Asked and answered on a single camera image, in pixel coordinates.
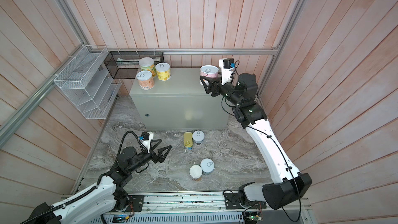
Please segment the pink label can front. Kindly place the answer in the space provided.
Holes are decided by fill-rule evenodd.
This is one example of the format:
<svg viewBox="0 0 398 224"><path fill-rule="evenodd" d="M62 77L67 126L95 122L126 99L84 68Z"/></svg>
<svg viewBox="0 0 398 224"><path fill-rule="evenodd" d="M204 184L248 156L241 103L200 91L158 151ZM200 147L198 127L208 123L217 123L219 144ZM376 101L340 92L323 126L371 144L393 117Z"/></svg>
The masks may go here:
<svg viewBox="0 0 398 224"><path fill-rule="evenodd" d="M200 75L208 78L218 78L219 68L213 65L204 65L200 68Z"/></svg>

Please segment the orange label can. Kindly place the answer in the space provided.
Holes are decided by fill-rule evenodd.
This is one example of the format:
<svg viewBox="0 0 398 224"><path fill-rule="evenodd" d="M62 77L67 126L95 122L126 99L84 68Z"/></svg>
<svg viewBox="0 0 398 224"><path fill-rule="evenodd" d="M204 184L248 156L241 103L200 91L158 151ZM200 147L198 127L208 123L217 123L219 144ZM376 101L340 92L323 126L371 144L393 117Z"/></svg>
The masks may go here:
<svg viewBox="0 0 398 224"><path fill-rule="evenodd" d="M154 80L151 71L140 71L136 75L139 86L143 90L150 90L154 87Z"/></svg>

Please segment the yellow label can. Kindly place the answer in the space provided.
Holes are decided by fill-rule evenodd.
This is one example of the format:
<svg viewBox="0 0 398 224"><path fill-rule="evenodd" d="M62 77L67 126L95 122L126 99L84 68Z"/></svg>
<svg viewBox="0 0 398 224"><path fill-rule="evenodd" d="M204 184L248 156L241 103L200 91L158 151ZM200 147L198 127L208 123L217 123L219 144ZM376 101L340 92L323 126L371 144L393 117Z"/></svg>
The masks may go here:
<svg viewBox="0 0 398 224"><path fill-rule="evenodd" d="M154 65L154 59L151 57L144 57L139 60L139 66L142 71L150 71L152 73L152 77L156 77L156 70Z"/></svg>

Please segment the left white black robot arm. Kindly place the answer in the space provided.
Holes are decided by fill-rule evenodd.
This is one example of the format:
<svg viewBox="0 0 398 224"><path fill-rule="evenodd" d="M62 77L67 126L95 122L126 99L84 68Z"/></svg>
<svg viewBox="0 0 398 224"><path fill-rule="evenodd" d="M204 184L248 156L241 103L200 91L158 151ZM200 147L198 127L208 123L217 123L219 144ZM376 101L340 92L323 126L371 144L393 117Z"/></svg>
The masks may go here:
<svg viewBox="0 0 398 224"><path fill-rule="evenodd" d="M169 145L155 151L161 142L155 140L149 148L142 146L140 153L132 146L124 148L115 164L96 183L58 203L39 205L23 223L86 224L111 210L125 211L130 199L124 186L131 181L133 172L139 173L138 169L150 161L163 163L172 149Z"/></svg>

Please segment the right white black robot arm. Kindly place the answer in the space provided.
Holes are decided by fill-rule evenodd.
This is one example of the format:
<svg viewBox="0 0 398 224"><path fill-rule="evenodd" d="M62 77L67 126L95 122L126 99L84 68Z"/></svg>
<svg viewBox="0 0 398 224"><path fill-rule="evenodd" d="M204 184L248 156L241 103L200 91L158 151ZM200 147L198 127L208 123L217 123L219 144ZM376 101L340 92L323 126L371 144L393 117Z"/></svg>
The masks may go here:
<svg viewBox="0 0 398 224"><path fill-rule="evenodd" d="M262 154L272 183L248 183L240 187L241 200L247 202L265 202L277 210L301 200L312 184L312 178L300 170L288 158L275 137L271 124L263 108L255 102L258 85L255 75L241 74L236 85L222 83L222 79L200 76L207 94L222 96L232 103L232 112L236 120L255 141Z"/></svg>

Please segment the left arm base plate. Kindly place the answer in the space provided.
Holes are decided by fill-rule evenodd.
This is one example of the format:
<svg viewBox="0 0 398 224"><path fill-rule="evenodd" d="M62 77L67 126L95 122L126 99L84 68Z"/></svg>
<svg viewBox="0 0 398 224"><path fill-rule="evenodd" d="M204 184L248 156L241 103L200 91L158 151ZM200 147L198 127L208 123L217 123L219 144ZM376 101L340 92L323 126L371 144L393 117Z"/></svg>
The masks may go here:
<svg viewBox="0 0 398 224"><path fill-rule="evenodd" d="M128 195L117 199L114 212L141 212L144 204L144 195Z"/></svg>

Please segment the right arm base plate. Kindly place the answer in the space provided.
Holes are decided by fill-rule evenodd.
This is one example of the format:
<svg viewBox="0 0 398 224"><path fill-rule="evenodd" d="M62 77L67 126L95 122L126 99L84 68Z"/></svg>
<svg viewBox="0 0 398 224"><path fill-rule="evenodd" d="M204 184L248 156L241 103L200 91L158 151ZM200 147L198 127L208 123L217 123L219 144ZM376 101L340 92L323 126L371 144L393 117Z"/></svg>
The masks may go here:
<svg viewBox="0 0 398 224"><path fill-rule="evenodd" d="M249 207L254 207L257 209L267 208L266 202L249 201L240 192L232 192L227 190L222 194L226 209L246 209Z"/></svg>

